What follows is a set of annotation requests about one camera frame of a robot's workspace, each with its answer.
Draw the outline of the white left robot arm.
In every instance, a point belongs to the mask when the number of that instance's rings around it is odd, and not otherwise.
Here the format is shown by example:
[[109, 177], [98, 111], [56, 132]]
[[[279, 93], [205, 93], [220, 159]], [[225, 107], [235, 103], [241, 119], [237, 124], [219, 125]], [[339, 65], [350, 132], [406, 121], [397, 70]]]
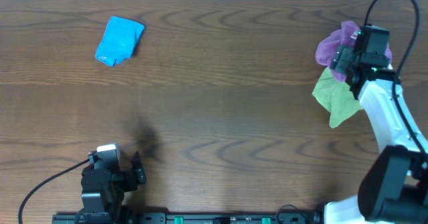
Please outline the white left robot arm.
[[96, 151], [89, 159], [90, 166], [82, 171], [82, 221], [138, 223], [137, 214], [122, 202], [125, 193], [146, 182], [139, 153], [134, 153], [128, 171], [120, 170], [117, 150]]

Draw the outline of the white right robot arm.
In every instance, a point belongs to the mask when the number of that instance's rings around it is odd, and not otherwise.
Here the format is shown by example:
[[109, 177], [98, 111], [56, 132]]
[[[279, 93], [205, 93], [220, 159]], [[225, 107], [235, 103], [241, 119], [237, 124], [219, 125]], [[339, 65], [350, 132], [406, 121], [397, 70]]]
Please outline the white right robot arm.
[[346, 75], [380, 154], [357, 195], [325, 204], [323, 223], [427, 222], [427, 140], [409, 113], [396, 72], [389, 68], [388, 41], [387, 29], [364, 25], [354, 47], [339, 46], [330, 65]]

